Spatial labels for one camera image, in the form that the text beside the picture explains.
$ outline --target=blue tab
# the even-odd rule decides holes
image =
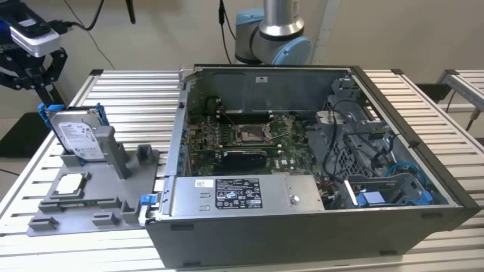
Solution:
[[[429,204],[432,204],[432,200],[433,200],[433,198],[432,198],[430,193],[428,191],[424,191],[420,195],[418,200],[414,201],[414,204],[417,206],[429,205]]]
[[[141,205],[154,205],[156,200],[157,200],[156,195],[145,194],[141,196],[141,199],[138,201]]]
[[[101,125],[109,126],[109,121],[108,118],[105,117],[104,106],[100,103],[96,104],[96,109],[100,116]]]
[[[61,104],[54,104],[54,105],[48,106],[46,110],[48,110],[49,112],[60,112],[64,108],[65,108],[65,106],[64,106],[64,105],[61,105]]]

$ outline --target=power supply label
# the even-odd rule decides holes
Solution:
[[[262,194],[257,178],[228,178],[214,181],[214,206],[224,209],[260,209]]]

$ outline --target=aluminum extrusion table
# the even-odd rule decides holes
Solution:
[[[390,70],[365,72],[450,174],[484,207],[484,148],[404,74],[394,74]],[[177,71],[104,71],[88,77],[70,104],[80,106],[100,102],[116,128],[116,139],[126,149],[140,143],[150,143],[161,151],[154,190],[164,185],[178,90]],[[173,271],[165,270],[145,230],[25,236],[26,224],[62,164],[58,158],[61,150],[50,133],[0,203],[0,269]],[[224,267],[204,271],[353,269],[377,272],[484,270],[484,212],[454,231],[432,234],[404,256]]]

